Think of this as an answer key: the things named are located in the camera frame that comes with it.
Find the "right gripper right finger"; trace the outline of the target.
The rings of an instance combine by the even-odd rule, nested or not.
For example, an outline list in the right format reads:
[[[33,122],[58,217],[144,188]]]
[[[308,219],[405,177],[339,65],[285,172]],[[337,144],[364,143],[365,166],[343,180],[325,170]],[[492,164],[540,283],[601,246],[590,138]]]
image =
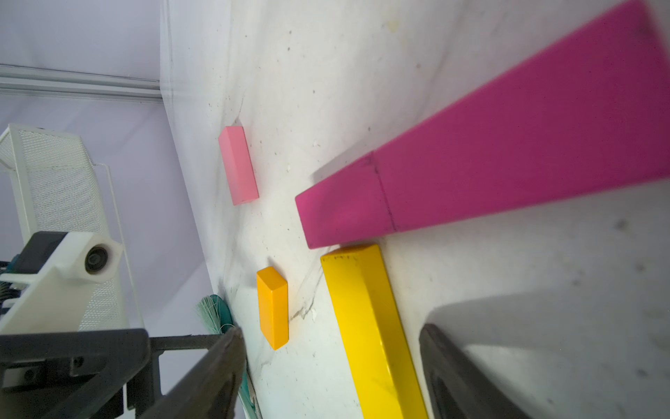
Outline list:
[[[438,326],[420,331],[420,355],[436,418],[526,418]]]

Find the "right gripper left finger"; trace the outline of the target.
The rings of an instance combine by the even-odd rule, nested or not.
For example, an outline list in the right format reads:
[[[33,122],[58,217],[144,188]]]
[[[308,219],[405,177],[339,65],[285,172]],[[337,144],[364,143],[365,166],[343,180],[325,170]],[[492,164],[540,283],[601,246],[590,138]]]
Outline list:
[[[207,354],[143,418],[233,418],[237,399],[236,365],[223,351],[221,335],[154,338],[161,349],[186,349],[207,343]]]

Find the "magenta block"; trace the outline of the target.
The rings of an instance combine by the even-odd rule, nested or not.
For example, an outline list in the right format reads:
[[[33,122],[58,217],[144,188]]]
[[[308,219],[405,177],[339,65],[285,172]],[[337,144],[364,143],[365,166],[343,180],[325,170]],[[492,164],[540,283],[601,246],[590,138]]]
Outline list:
[[[628,1],[373,154],[387,234],[669,175],[669,64]]]
[[[373,153],[302,192],[295,202],[311,249],[396,231]]]

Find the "yellow block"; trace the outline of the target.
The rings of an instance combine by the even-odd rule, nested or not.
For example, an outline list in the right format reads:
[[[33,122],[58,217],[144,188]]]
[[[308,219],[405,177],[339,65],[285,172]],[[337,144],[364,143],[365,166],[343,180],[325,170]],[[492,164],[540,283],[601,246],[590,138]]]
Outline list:
[[[363,417],[427,418],[380,247],[340,248],[320,261]]]

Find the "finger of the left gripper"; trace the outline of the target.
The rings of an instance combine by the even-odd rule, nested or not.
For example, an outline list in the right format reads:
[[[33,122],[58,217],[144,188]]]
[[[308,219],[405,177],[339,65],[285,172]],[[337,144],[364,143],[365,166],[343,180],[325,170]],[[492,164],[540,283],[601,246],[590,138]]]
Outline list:
[[[1,417],[118,417],[122,388],[148,364],[144,329],[1,337]]]
[[[145,366],[127,384],[128,407],[141,415],[165,396],[207,354],[207,343],[188,344],[186,349],[165,350],[150,340],[150,358]]]

